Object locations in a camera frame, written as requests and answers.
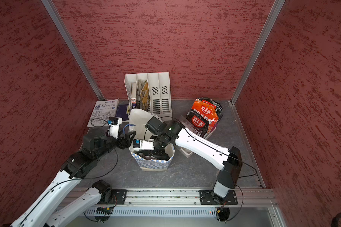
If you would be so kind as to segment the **checkered paper bag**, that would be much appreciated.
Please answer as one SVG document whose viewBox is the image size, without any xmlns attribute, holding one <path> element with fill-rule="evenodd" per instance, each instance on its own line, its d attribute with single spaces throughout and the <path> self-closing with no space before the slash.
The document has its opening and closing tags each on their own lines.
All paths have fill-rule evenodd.
<svg viewBox="0 0 341 227">
<path fill-rule="evenodd" d="M 157 115 L 151 114 L 149 112 L 146 112 L 142 109 L 132 109 L 129 114 L 129 123 L 134 124 L 135 126 L 130 126 L 130 131 L 136 131 L 135 139 L 139 140 L 147 140 L 147 141 L 154 141 L 154 139 L 151 139 L 154 134 L 147 131 L 145 125 L 146 123 L 155 116 L 158 118 Z M 143 171 L 166 171 L 171 164 L 171 161 L 175 154 L 175 149 L 172 144 L 167 145 L 165 147 L 165 153 L 169 155 L 169 158 L 167 160 L 147 160 L 142 158 L 141 156 L 136 154 L 136 151 L 131 146 L 129 148 L 131 155 L 136 160 L 138 165 Z"/>
</svg>

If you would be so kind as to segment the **orange red condiment packet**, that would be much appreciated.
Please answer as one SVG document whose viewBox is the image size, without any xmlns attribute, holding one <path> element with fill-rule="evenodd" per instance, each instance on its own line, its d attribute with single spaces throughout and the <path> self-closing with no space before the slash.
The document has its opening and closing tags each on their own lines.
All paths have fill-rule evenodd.
<svg viewBox="0 0 341 227">
<path fill-rule="evenodd" d="M 223 116 L 223 108 L 221 104 L 208 97 L 197 98 L 191 109 L 195 110 L 208 121 L 209 125 L 207 134 L 214 130 Z"/>
</svg>

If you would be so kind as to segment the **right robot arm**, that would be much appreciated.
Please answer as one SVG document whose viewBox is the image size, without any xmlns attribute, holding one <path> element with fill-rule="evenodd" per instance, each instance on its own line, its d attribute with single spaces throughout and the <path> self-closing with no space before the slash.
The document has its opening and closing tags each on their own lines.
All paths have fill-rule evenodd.
<svg viewBox="0 0 341 227">
<path fill-rule="evenodd" d="M 164 123 L 152 117 L 145 128 L 156 136 L 153 141 L 155 149 L 173 144 L 192 151 L 215 166 L 219 173 L 213 188 L 214 197 L 224 199 L 230 190 L 236 188 L 243 166 L 241 152 L 237 147 L 225 148 L 213 144 L 176 120 Z"/>
</svg>

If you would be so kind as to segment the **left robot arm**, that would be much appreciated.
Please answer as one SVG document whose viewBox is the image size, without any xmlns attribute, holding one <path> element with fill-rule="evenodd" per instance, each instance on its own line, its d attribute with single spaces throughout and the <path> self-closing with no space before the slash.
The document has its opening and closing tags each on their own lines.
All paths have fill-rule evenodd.
<svg viewBox="0 0 341 227">
<path fill-rule="evenodd" d="M 83 138 L 82 149 L 68 158 L 51 184 L 11 226 L 65 227 L 93 205 L 117 204 L 110 184 L 98 176 L 93 177 L 95 182 L 83 195 L 59 211 L 56 210 L 69 192 L 86 180 L 87 174 L 102 157 L 118 148 L 129 148 L 135 135 L 135 131 L 130 131 L 115 138 L 106 136 L 101 129 L 87 133 Z"/>
</svg>

